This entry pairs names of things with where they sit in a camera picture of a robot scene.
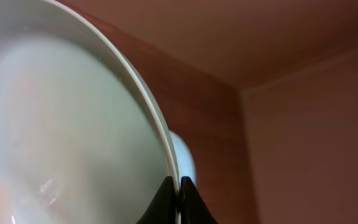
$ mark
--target wooden wall panel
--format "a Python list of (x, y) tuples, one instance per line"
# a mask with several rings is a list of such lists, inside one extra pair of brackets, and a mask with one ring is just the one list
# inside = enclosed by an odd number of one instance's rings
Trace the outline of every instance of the wooden wall panel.
[(217, 221), (258, 223), (237, 93), (212, 76), (73, 9), (96, 26), (142, 75), (168, 127), (189, 146), (199, 192)]
[(65, 1), (238, 88), (285, 76), (358, 36), (351, 0)]
[(244, 95), (263, 224), (358, 223), (358, 48), (344, 54)]

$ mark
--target brown wall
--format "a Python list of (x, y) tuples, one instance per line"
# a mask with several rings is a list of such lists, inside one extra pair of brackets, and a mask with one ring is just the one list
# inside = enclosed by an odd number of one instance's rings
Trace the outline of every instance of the brown wall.
[(352, 0), (64, 1), (236, 87), (268, 82), (358, 35)]
[(242, 100), (261, 223), (358, 223), (358, 48)]
[(161, 50), (72, 7), (135, 66), (168, 127), (189, 146), (199, 192), (220, 224), (258, 224), (237, 93)]

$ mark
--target ceiling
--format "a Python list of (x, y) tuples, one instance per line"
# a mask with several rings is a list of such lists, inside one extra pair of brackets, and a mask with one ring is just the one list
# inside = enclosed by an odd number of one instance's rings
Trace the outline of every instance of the ceiling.
[(236, 88), (358, 35), (355, 0), (64, 0)]

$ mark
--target black object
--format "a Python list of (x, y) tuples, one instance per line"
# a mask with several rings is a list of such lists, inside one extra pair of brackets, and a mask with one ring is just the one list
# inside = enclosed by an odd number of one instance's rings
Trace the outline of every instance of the black object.
[(137, 224), (175, 224), (177, 210), (181, 212), (181, 224), (218, 224), (189, 177), (181, 178), (179, 201), (173, 178), (166, 177)]

